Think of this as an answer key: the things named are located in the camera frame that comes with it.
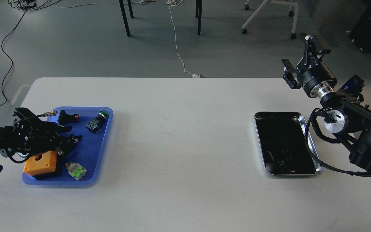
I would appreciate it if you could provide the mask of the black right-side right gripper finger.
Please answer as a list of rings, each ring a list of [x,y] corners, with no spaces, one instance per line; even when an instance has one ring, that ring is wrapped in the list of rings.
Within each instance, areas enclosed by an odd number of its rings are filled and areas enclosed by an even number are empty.
[[[308,70],[317,66],[324,55],[331,53],[331,47],[322,36],[306,33],[300,33],[300,36],[305,43],[303,58],[299,62],[300,70]]]
[[[301,70],[294,68],[289,59],[283,58],[281,59],[281,62],[284,65],[284,71],[285,71],[285,74],[283,75],[283,79],[286,81],[286,83],[289,85],[291,89],[300,89],[301,85],[298,81],[296,81],[293,74],[294,73],[298,74],[298,71],[300,71],[301,73]]]

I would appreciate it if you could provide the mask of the black gripper body on left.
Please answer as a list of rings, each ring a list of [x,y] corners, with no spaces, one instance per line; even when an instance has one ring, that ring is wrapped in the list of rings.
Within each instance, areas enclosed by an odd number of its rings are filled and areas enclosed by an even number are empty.
[[[16,108],[14,116],[14,136],[17,145],[14,145],[12,153],[18,153],[22,158],[28,158],[43,154],[47,151],[59,151],[60,136],[56,132],[56,123],[42,121],[41,117],[55,116],[57,111],[35,115],[28,108]]]

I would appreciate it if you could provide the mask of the black gripper body on right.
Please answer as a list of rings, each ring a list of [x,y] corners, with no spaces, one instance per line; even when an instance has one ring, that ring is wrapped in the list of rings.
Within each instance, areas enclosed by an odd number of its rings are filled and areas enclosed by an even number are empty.
[[[323,98],[334,92],[337,79],[324,63],[317,59],[306,61],[302,58],[297,64],[297,87],[302,88],[310,98]]]

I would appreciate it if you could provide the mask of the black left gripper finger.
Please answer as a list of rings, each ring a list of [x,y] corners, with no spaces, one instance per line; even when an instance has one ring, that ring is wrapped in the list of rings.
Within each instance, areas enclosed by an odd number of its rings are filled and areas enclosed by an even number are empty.
[[[63,134],[63,133],[71,132],[72,128],[73,126],[63,126],[63,125],[54,124],[52,126],[52,132],[54,134]]]
[[[56,147],[56,151],[60,157],[66,157],[68,154],[74,151],[77,144],[78,142],[76,143],[71,140],[70,135],[67,138],[61,137],[60,144]]]

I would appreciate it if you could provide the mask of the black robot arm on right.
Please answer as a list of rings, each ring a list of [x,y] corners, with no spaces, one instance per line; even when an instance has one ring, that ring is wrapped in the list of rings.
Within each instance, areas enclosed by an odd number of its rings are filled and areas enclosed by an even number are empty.
[[[294,66],[282,59],[284,80],[290,88],[305,91],[309,98],[319,98],[321,108],[312,110],[307,121],[304,140],[308,143],[309,127],[315,134],[331,144],[342,144],[349,151],[349,161],[363,171],[346,171],[330,166],[312,154],[321,167],[329,170],[371,177],[371,110],[364,101],[364,80],[352,76],[340,89],[334,91],[337,79],[323,63],[322,58],[331,52],[327,42],[318,35],[300,34],[305,44],[303,57]]]

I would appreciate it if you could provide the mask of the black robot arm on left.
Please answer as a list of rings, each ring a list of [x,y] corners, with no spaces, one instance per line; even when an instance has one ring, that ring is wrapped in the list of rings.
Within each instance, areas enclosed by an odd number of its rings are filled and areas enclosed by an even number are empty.
[[[21,164],[49,151],[56,152],[58,157],[65,157],[71,153],[83,136],[74,134],[64,136],[64,133],[72,130],[72,126],[64,127],[40,119],[55,115],[57,115],[55,110],[35,115],[27,108],[16,108],[14,116],[17,119],[13,125],[0,127],[2,155],[9,157],[14,163]]]

